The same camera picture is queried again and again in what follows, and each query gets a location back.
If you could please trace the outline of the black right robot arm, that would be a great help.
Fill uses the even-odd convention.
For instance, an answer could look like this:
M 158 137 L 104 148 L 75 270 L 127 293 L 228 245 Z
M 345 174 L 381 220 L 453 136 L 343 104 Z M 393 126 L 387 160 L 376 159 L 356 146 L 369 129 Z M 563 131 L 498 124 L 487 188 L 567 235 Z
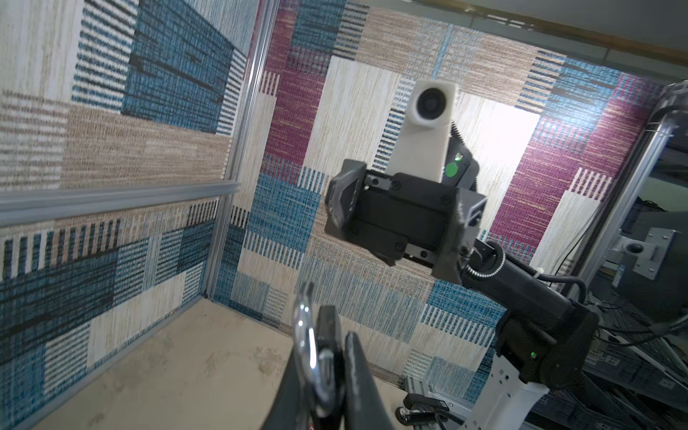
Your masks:
M 576 277 L 578 297 L 549 288 L 550 279 L 477 237 L 487 199 L 476 188 L 473 161 L 455 128 L 435 178 L 403 168 L 385 174 L 347 159 L 325 197 L 327 234 L 367 250 L 387 265 L 408 259 L 434 278 L 488 297 L 505 309 L 496 328 L 496 353 L 487 382 L 463 429 L 517 429 L 553 390 L 582 381 L 582 365 L 598 329 L 585 305 L 588 288 Z

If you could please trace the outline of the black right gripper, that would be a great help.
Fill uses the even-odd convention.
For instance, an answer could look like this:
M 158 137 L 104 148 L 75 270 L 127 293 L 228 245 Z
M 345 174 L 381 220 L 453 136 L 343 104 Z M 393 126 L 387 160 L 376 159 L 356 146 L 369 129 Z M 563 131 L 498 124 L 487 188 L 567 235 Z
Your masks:
M 362 247 L 384 263 L 433 266 L 432 276 L 462 283 L 487 206 L 465 187 L 367 170 L 345 159 L 325 197 L 324 232 Z

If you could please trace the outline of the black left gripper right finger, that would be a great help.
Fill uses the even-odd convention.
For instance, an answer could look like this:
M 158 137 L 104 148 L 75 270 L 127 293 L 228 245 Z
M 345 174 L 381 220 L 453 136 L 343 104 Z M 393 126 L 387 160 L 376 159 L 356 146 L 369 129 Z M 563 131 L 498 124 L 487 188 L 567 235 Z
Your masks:
M 344 345 L 345 428 L 393 430 L 358 335 L 349 331 Z

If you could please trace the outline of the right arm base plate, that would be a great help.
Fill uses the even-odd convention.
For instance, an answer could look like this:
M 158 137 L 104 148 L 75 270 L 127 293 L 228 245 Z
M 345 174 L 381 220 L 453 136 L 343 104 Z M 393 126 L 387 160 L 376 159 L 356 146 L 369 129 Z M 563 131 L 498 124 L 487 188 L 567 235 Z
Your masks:
M 408 393 L 394 416 L 412 429 L 464 429 L 471 407 L 442 394 Z

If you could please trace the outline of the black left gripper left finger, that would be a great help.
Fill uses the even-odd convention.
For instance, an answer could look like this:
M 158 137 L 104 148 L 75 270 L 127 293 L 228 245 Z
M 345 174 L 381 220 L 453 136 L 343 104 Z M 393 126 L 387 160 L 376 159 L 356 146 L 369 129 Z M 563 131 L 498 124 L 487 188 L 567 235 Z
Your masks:
M 272 407 L 263 421 L 261 430 L 306 429 L 306 408 L 302 399 L 294 352 L 288 362 L 279 384 Z

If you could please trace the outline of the small black padlock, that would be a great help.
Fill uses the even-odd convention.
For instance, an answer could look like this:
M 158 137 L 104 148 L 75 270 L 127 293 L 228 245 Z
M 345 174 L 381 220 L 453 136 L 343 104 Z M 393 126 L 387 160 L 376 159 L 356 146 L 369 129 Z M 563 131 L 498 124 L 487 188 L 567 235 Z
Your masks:
M 292 311 L 293 343 L 301 392 L 313 417 L 333 419 L 344 403 L 340 318 L 332 305 L 316 306 L 315 284 L 302 284 Z

